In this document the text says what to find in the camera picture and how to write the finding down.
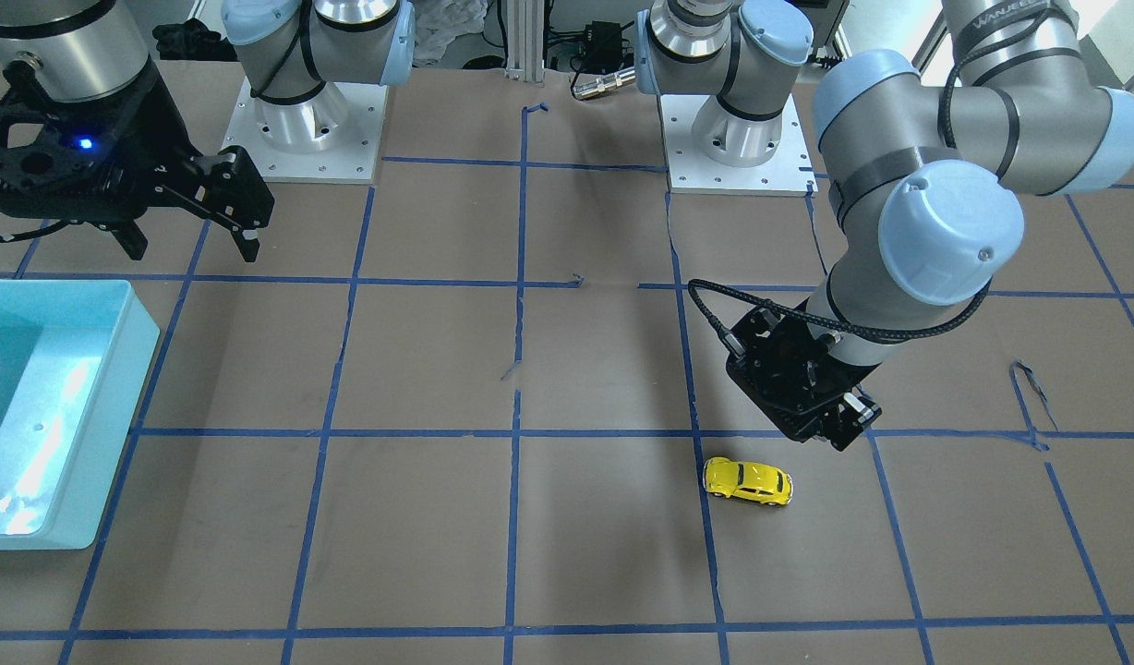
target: toy car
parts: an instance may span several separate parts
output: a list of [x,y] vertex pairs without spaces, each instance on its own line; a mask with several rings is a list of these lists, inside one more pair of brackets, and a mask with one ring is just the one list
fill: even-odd
[[793,477],[759,462],[706,460],[703,487],[716,497],[737,497],[764,505],[787,505],[793,500]]

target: white mounting plate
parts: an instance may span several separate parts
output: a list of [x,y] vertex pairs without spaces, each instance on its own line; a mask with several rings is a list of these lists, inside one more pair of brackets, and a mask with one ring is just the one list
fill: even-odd
[[349,102],[350,141],[320,152],[284,152],[268,144],[251,103],[251,83],[243,79],[223,146],[239,144],[251,153],[260,176],[266,182],[329,182],[337,185],[367,185],[374,180],[378,148],[386,120],[384,85],[338,83]]
[[671,192],[804,196],[810,186],[816,192],[818,178],[813,176],[813,163],[809,160],[792,96],[785,102],[785,132],[773,159],[752,168],[720,165],[699,148],[689,128],[708,100],[705,94],[661,94],[660,100]]

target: light blue joint cap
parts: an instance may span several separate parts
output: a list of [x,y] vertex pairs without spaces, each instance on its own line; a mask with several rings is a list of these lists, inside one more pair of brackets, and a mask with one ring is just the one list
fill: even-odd
[[235,47],[246,47],[272,34],[290,22],[301,9],[301,0],[225,0],[221,25]]
[[819,145],[821,135],[829,128],[829,123],[832,123],[849,102],[900,73],[921,75],[907,58],[888,49],[863,51],[843,60],[826,73],[826,77],[813,93],[813,125],[818,129]]
[[739,25],[750,41],[780,62],[801,67],[813,50],[813,26],[801,9],[785,0],[747,0]]
[[1097,192],[1116,184],[1134,165],[1134,96],[1125,90],[1102,87],[1112,110],[1108,129],[1083,170],[1056,194]]
[[900,289],[947,306],[976,294],[1018,250],[1025,229],[1018,199],[997,176],[941,160],[916,169],[888,196],[879,253]]
[[637,41],[634,42],[634,68],[637,71],[637,90],[644,94],[660,94],[657,76],[653,76],[653,47],[649,37],[649,9],[637,12]]
[[403,0],[396,18],[395,39],[382,65],[382,85],[403,85],[411,78],[411,62],[415,60],[415,6]]

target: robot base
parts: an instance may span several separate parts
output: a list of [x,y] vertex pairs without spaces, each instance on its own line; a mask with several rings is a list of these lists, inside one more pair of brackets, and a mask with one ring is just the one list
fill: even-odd
[[720,165],[706,157],[691,132],[704,94],[661,94],[661,134],[669,163],[669,190],[676,193],[804,196],[818,190],[793,98],[785,102],[785,135],[773,159],[752,168]]
[[227,127],[227,146],[239,144],[266,182],[329,182],[337,185],[369,185],[374,180],[382,125],[386,121],[387,87],[357,83],[336,85],[349,102],[349,141],[320,152],[279,151],[263,138],[255,106],[251,102],[251,83],[243,79],[235,111]]

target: blue bin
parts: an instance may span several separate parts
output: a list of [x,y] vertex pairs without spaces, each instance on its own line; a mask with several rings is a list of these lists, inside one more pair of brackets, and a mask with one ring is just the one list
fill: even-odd
[[158,334],[127,281],[0,280],[0,550],[94,542]]

